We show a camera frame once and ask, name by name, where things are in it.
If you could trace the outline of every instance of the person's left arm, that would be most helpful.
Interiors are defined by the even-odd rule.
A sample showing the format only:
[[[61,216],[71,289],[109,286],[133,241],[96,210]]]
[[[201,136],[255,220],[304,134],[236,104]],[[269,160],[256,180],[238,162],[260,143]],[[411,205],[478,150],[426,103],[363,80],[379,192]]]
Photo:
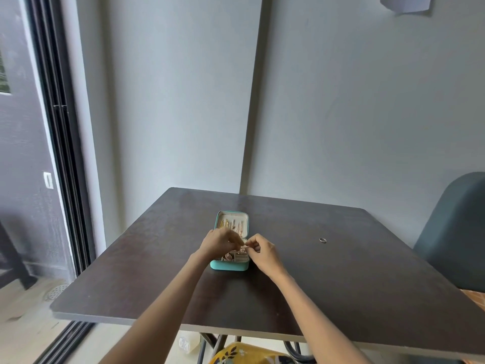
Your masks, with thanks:
[[[202,272],[211,260],[243,244],[230,229],[209,231],[199,250],[100,363],[165,362]]]

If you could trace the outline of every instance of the table edge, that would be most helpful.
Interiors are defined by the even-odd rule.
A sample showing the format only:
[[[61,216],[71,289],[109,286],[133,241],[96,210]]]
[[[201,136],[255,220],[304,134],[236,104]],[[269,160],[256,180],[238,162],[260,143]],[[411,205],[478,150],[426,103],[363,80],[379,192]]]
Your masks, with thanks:
[[[131,326],[136,321],[136,319],[105,317],[100,315],[86,315],[86,314],[75,314],[75,313],[65,313],[65,312],[52,312],[52,313],[54,318],[57,318],[57,319],[67,319],[67,320],[75,320],[75,321],[82,321],[82,322],[107,323],[107,324],[119,324],[124,326]],[[260,331],[252,331],[252,330],[238,330],[238,329],[222,328],[222,327],[198,326],[198,325],[192,325],[192,324],[181,324],[180,330],[212,333],[215,335],[226,334],[226,335],[233,335],[233,336],[264,338],[264,339],[270,339],[270,340],[306,342],[305,337],[298,336],[298,335],[273,333],[273,332],[260,332]],[[359,349],[365,349],[365,350],[384,351],[384,352],[391,352],[396,354],[430,356],[430,357],[443,358],[443,359],[485,361],[485,355],[466,354],[462,352],[410,348],[406,346],[373,344],[368,342],[354,342],[354,344]]]

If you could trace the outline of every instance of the teal jewelry box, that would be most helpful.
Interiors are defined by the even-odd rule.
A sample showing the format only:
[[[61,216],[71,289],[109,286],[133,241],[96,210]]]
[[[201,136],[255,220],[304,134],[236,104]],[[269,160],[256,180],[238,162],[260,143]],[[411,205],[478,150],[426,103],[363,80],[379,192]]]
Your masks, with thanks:
[[[246,242],[249,233],[249,216],[244,212],[220,211],[215,219],[215,229],[228,227],[239,234]],[[249,255],[245,251],[230,251],[229,257],[210,262],[210,268],[224,271],[245,271],[249,267]]]

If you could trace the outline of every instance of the floor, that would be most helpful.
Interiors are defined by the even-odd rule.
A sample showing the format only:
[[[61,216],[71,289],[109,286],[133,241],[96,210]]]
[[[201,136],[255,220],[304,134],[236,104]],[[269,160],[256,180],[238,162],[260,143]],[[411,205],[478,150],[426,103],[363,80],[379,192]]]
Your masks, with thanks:
[[[49,292],[62,284],[39,278],[28,290],[19,280],[0,289],[0,364],[32,364],[67,326],[49,309]]]
[[[116,324],[98,324],[84,339],[81,345],[68,360],[68,364],[97,363],[110,350],[110,348],[125,334],[128,326]],[[235,337],[227,337],[227,343],[234,342]],[[243,337],[242,342],[272,349],[279,352],[286,352],[282,341]],[[207,345],[204,363],[208,363],[212,349]],[[406,357],[394,354],[380,353],[377,351],[365,350],[365,354],[375,364],[408,364]],[[302,353],[308,353],[306,345],[302,344]],[[190,354],[185,354],[178,347],[178,337],[175,339],[172,349],[168,354],[167,364],[195,364],[199,354],[199,347],[195,348]]]

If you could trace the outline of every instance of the forearm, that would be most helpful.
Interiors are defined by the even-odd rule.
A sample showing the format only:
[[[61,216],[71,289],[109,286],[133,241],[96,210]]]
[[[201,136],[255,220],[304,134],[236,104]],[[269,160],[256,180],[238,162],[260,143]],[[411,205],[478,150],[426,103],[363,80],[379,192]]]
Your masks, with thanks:
[[[194,253],[101,363],[165,362],[207,260]]]
[[[319,364],[369,364],[364,354],[318,309],[288,274],[274,278]]]

